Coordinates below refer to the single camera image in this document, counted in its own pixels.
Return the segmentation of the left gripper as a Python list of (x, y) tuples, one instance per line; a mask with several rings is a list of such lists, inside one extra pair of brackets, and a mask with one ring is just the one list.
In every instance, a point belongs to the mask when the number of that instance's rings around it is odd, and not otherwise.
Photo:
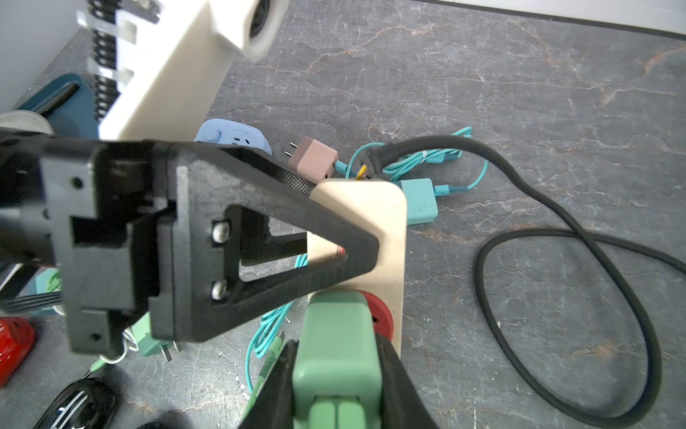
[(154, 191), (160, 139), (101, 140), (42, 133), (1, 137), (1, 257), (54, 266), (71, 349), (115, 356), (126, 327), (159, 292)]

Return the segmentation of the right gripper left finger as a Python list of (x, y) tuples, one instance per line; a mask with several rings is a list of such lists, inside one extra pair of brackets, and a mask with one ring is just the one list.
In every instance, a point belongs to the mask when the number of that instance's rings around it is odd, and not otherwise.
[(239, 425), (243, 428), (294, 428), (293, 372), (298, 342), (288, 341), (274, 360), (260, 393)]

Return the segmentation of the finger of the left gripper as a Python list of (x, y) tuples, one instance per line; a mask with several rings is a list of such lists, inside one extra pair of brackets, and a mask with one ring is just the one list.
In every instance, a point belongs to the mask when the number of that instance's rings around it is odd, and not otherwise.
[(156, 337), (207, 341), (309, 293), (312, 265), (253, 281), (239, 270), (305, 253), (332, 215), (310, 200), (311, 184), (262, 151), (198, 143), (156, 143), (153, 172), (168, 203), (148, 300)]

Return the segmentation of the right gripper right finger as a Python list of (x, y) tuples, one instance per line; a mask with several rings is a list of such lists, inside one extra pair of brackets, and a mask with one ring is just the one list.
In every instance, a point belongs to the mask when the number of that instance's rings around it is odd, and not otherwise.
[(375, 334), (382, 370), (382, 428), (437, 429), (391, 341)]

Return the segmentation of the teal cable pink charger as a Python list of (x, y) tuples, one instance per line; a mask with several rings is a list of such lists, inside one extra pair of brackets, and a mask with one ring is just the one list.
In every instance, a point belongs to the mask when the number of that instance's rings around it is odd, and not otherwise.
[(244, 361), (246, 387), (249, 394), (253, 394), (257, 389), (257, 381), (254, 381), (251, 375), (251, 361), (252, 359), (264, 359), (266, 357), (267, 352), (273, 346), (273, 343), (275, 343), (276, 338), (280, 333), (280, 329), (294, 304), (295, 300), (292, 300), (261, 316), (259, 326), (248, 343)]

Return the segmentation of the red shaver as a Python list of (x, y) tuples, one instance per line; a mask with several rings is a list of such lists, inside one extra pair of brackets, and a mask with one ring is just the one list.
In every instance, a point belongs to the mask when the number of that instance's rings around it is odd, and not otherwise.
[(22, 317), (3, 316), (0, 328), (1, 380), (4, 388), (30, 353), (36, 339), (32, 325)]

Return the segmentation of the beige power strip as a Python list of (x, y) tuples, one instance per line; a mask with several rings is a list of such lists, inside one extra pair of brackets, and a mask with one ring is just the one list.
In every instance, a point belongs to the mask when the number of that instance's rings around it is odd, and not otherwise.
[(402, 350), (407, 199), (395, 184), (332, 179), (315, 186), (312, 202), (332, 213), (307, 234), (311, 294), (361, 291), (374, 329)]

